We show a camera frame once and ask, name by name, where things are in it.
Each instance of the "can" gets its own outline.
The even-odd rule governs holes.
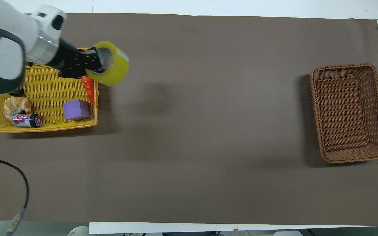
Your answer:
[[[42,116],[39,114],[17,114],[12,118],[12,125],[15,127],[40,127]]]

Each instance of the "carrot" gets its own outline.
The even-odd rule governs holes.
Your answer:
[[[94,105],[94,81],[88,76],[81,76],[81,80],[84,84],[85,90],[87,91],[88,100]]]

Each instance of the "yellow tape roll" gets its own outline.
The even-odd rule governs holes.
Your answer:
[[[129,68],[128,56],[117,46],[114,46],[113,43],[108,41],[96,43],[94,47],[96,47],[99,52],[100,61],[102,62],[105,72],[99,74],[91,70],[85,70],[87,75],[108,86],[115,85],[122,81]]]

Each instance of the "purple foam block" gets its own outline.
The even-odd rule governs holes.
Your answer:
[[[66,120],[79,121],[90,118],[88,103],[80,99],[64,102],[63,113]]]

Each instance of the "croissant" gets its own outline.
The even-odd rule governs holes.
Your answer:
[[[12,121],[15,114],[25,111],[30,114],[32,106],[30,102],[24,97],[9,97],[4,102],[3,112],[7,120]]]

